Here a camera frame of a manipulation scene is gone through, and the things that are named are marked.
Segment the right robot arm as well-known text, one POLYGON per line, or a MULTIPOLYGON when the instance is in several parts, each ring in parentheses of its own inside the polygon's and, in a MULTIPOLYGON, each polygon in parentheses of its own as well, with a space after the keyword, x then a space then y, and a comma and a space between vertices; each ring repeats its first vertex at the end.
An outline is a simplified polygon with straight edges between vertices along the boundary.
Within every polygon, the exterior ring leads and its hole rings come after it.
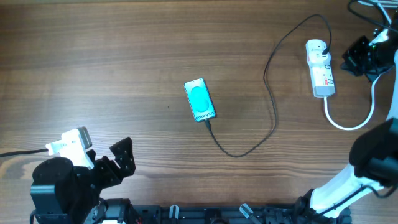
MULTIPOLYGON (((397 18, 385 28, 386 38, 362 36, 344 54, 341 69, 366 75, 373 85, 383 73, 397 68, 397 18)), ((340 213, 359 198, 387 188, 397 189, 397 91, 386 121, 354 142, 348 165, 327 184, 309 190, 292 210, 294 223, 341 223, 340 213)))

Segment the Galaxy S25 smartphone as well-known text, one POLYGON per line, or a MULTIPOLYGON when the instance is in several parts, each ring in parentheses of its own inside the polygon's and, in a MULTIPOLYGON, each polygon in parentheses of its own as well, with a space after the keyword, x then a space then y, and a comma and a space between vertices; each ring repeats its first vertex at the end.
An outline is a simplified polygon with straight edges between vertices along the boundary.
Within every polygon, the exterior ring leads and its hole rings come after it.
POLYGON ((216 117, 215 107, 203 78, 184 83, 184 89, 196 122, 216 117))

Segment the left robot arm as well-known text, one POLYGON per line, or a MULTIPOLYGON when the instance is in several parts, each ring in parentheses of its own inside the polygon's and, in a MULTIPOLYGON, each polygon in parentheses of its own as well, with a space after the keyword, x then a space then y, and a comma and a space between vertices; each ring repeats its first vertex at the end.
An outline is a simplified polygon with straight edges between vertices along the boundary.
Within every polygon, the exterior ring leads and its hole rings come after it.
POLYGON ((119 185, 136 170, 132 139, 124 138, 111 146, 115 159, 95 159, 94 167, 74 166, 64 157, 41 163, 33 171, 30 195, 35 210, 30 221, 38 223, 139 223, 140 216, 128 199, 104 200, 103 189, 119 185))

